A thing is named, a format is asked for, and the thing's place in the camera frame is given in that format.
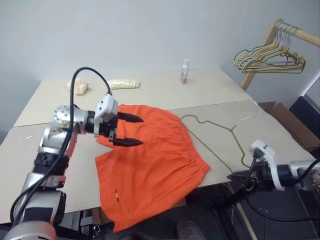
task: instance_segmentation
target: small bottle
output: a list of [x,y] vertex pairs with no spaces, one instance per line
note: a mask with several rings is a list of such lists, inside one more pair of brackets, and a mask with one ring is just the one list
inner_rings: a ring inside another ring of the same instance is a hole
[[187,82],[187,77],[188,77],[188,72],[189,72],[189,59],[186,58],[184,60],[184,63],[182,65],[182,69],[181,69],[181,77],[180,77],[180,82],[182,84],[185,84]]

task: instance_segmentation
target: orange fabric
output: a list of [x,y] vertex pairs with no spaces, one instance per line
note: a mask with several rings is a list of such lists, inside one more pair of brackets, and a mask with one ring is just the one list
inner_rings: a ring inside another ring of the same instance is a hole
[[118,121],[118,138],[135,138],[143,144],[112,146],[95,158],[103,212],[114,232],[170,209],[203,180],[210,169],[198,155],[188,131],[173,113],[145,105],[120,105],[119,112],[144,122]]

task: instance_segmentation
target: orange shorts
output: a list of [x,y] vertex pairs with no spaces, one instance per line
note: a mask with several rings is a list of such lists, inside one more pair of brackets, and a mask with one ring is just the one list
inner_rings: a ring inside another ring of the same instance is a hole
[[203,180],[210,169],[198,155],[188,131],[173,113],[145,105],[120,105],[119,112],[144,122],[119,121],[118,138],[143,141],[114,148],[95,158],[103,212],[121,231],[170,209]]

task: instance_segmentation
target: wooden rack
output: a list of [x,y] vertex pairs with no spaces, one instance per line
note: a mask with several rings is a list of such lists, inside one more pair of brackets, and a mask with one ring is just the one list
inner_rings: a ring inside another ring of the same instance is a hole
[[[269,45],[269,44],[272,44],[274,38],[275,38],[275,35],[276,35],[276,29],[277,29],[277,25],[279,23],[284,23],[284,20],[282,18],[276,18],[273,22],[273,24],[271,25],[267,35],[265,36],[265,39],[262,43],[262,45]],[[304,40],[310,44],[313,44],[313,45],[316,45],[318,47],[320,47],[320,37],[314,35],[314,34],[311,34],[311,33],[308,33],[308,32],[305,32],[301,29],[298,29],[297,31],[295,31],[293,34],[293,36],[297,37],[298,39],[301,39],[301,40]],[[241,88],[243,90],[247,90],[249,85],[251,84],[252,80],[254,79],[255,77],[255,73],[247,73],[244,77],[244,80],[241,84]]]

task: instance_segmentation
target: white bottle cap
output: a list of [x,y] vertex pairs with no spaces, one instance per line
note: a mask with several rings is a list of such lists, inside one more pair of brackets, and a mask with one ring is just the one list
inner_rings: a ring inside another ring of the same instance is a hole
[[185,58],[183,65],[189,66],[189,62],[190,62],[190,59],[189,58]]

